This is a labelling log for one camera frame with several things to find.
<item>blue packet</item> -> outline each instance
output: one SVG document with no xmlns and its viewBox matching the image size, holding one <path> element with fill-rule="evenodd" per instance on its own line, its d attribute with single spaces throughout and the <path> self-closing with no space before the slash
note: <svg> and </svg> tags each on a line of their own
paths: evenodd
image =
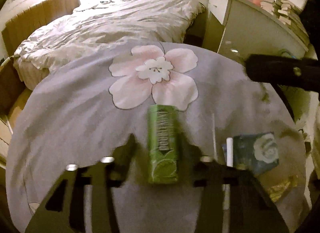
<svg viewBox="0 0 320 233">
<path fill-rule="evenodd" d="M 227 160 L 227 145 L 222 146 Z M 273 133 L 233 137 L 233 167 L 250 170 L 255 176 L 279 165 L 279 152 Z"/>
</svg>

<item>yellow wrapper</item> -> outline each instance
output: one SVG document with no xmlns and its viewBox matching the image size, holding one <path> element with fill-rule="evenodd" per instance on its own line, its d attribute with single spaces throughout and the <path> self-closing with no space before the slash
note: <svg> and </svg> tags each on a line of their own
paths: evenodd
<svg viewBox="0 0 320 233">
<path fill-rule="evenodd" d="M 282 195 L 290 188 L 294 188 L 298 185 L 298 177 L 297 176 L 289 176 L 288 179 L 283 182 L 270 187 L 267 189 L 267 193 L 270 196 L 270 199 L 275 203 L 277 202 Z"/>
</svg>

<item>bed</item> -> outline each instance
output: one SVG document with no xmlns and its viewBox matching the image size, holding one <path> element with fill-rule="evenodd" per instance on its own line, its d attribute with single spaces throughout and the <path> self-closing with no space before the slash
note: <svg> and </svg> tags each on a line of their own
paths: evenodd
<svg viewBox="0 0 320 233">
<path fill-rule="evenodd" d="M 183 43 L 205 11 L 195 0 L 101 1 L 79 7 L 79 0 L 46 0 L 7 22 L 4 43 L 27 88 L 69 61 L 130 39 Z"/>
<path fill-rule="evenodd" d="M 161 72 L 164 79 L 153 84 L 151 76 L 146 79 L 145 72 L 137 72 L 148 71 L 145 60 L 157 56 L 164 56 L 170 75 Z M 147 111 L 155 103 L 178 108 L 188 140 L 205 155 L 215 155 L 215 130 L 222 163 L 221 146 L 227 137 L 274 132 L 280 164 L 258 179 L 267 189 L 297 176 L 298 186 L 276 206 L 291 232 L 299 226 L 305 203 L 305 148 L 272 86 L 263 89 L 249 80 L 240 64 L 199 47 L 131 40 L 59 67 L 33 90 L 18 117 L 7 157 L 8 203 L 17 229 L 24 232 L 68 164 L 92 165 L 133 133 L 139 149 L 127 182 L 113 190 L 120 232 L 193 232 L 201 188 L 188 183 L 151 187 L 146 182 Z M 91 232 L 90 190 L 86 188 L 86 232 Z"/>
</svg>

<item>silver bolt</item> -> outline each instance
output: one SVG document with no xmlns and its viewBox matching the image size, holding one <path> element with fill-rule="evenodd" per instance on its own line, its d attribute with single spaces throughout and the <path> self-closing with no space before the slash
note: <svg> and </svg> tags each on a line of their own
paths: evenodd
<svg viewBox="0 0 320 233">
<path fill-rule="evenodd" d="M 302 75 L 301 69 L 298 68 L 298 67 L 294 67 L 294 68 L 293 68 L 293 72 L 294 72 L 294 74 L 295 74 L 297 77 L 299 77 L 299 76 Z"/>
<path fill-rule="evenodd" d="M 100 161 L 102 163 L 112 163 L 115 159 L 112 156 L 103 157 Z"/>
<path fill-rule="evenodd" d="M 201 161 L 201 162 L 212 162 L 212 158 L 211 158 L 210 156 L 204 155 L 204 156 L 202 156 L 202 157 L 200 158 L 200 161 Z"/>
<path fill-rule="evenodd" d="M 78 169 L 78 165 L 76 165 L 76 164 L 68 164 L 67 166 L 66 166 L 66 170 L 67 171 L 75 171 L 75 170 L 77 170 Z"/>
</svg>

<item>white dresser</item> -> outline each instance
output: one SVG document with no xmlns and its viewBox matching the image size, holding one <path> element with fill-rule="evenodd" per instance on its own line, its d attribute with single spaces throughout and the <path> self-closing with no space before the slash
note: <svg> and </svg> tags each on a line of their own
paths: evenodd
<svg viewBox="0 0 320 233">
<path fill-rule="evenodd" d="M 287 26 L 247 0 L 209 0 L 203 48 L 238 60 L 250 54 L 279 55 L 286 49 L 302 58 L 307 46 Z"/>
</svg>

